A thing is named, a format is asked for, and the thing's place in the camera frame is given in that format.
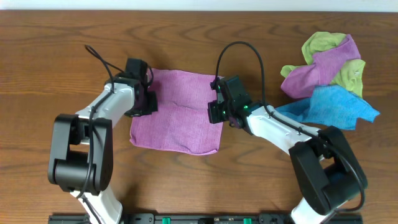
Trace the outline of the purple cloth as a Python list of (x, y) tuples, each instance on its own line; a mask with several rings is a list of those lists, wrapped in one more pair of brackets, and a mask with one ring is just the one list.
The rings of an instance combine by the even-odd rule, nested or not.
[(132, 119), (131, 143), (195, 156), (218, 152), (223, 125), (211, 124), (208, 117), (208, 103), (216, 100), (210, 88), (214, 76), (181, 70), (153, 72), (149, 90), (156, 93), (158, 111)]
[(306, 65), (284, 66), (287, 72), (281, 89), (291, 98), (308, 98), (318, 85), (327, 85), (336, 76), (347, 60), (359, 59), (360, 54), (348, 34), (317, 32), (302, 47)]

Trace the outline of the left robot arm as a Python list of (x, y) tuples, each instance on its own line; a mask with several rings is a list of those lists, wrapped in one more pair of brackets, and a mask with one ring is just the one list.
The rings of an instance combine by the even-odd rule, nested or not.
[(155, 92), (140, 80), (117, 78), (107, 81), (101, 94), (82, 110), (55, 118), (48, 180), (80, 201), (90, 223), (119, 223), (123, 213), (109, 184), (113, 128), (122, 116), (155, 111)]

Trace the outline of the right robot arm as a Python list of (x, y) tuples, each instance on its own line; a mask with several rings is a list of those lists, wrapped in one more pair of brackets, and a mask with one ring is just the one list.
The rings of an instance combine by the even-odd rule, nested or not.
[(303, 195), (291, 211), (292, 223), (328, 223), (342, 206), (360, 196), (365, 201), (366, 176), (344, 134), (336, 127), (318, 129), (300, 124), (266, 103), (253, 102), (247, 93), (223, 93), (208, 103), (210, 123), (230, 126), (263, 138), (290, 156)]

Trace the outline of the purple cloth in pile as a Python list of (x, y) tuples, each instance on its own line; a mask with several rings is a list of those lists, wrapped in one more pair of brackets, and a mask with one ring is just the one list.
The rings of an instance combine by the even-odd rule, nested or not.
[(360, 54), (348, 34), (317, 32), (302, 47), (306, 65), (284, 66), (287, 72), (281, 89), (291, 98), (308, 98), (318, 85), (327, 85), (336, 76), (347, 60), (359, 59)]

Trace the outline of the blue cloth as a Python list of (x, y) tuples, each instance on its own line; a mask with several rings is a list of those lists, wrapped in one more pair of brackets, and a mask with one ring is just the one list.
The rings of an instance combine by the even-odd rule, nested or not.
[(276, 110), (299, 123), (314, 123), (354, 130), (359, 119), (374, 122), (380, 115), (368, 102), (339, 85), (318, 86), (309, 98)]

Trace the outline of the green cloth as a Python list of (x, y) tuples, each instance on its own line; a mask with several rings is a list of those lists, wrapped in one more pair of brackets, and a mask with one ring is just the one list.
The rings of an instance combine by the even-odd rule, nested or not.
[[(308, 55), (308, 53), (310, 52), (312, 51), (310, 50), (309, 52), (303, 53), (302, 50), (304, 59), (305, 56)], [(332, 79), (332, 81), (328, 85), (339, 85), (345, 88), (346, 90), (357, 94), (358, 96), (362, 96), (363, 94), (362, 74), (365, 64), (366, 62), (361, 59), (361, 55), (359, 59), (347, 60), (343, 64), (343, 67), (340, 69), (340, 71), (338, 71), (336, 76)], [(288, 65), (288, 66), (293, 68), (298, 67), (295, 65)], [(280, 74), (284, 77), (284, 79), (287, 76), (287, 72), (280, 71)]]

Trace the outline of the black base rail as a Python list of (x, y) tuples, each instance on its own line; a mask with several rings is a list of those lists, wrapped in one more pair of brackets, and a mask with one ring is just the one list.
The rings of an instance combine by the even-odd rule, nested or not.
[[(89, 223), (88, 215), (51, 215), (49, 224)], [(289, 215), (282, 213), (262, 213), (260, 215), (153, 215), (135, 213), (122, 215), (122, 224), (293, 224)], [(361, 215), (337, 215), (331, 224), (363, 224)]]

